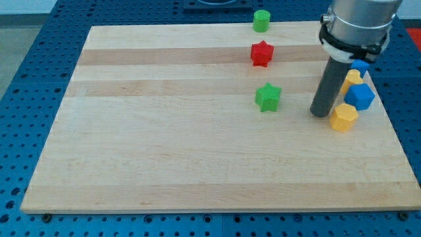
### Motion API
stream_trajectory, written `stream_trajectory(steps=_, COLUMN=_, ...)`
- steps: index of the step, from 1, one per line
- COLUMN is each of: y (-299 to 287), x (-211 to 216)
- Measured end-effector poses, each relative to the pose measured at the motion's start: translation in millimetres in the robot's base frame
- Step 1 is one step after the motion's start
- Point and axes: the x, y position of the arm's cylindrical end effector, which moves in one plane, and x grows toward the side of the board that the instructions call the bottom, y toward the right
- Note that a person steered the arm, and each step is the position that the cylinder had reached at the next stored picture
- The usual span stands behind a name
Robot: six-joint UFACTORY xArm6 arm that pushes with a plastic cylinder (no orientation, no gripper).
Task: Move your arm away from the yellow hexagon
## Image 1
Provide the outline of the blue block behind arm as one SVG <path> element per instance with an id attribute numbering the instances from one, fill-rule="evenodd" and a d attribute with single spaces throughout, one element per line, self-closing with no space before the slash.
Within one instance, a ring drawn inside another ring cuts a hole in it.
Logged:
<path id="1" fill-rule="evenodd" d="M 351 63 L 350 69 L 355 69 L 358 70 L 360 72 L 360 77 L 363 78 L 364 75 L 366 74 L 367 70 L 370 68 L 370 64 L 360 60 L 360 59 L 356 59 Z"/>

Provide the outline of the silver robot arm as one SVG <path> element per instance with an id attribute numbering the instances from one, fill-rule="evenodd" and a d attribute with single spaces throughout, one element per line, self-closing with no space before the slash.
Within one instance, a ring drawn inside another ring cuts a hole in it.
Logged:
<path id="1" fill-rule="evenodd" d="M 389 44 L 391 24 L 402 0 L 333 0 L 320 17 L 319 40 L 340 63 L 373 63 Z"/>

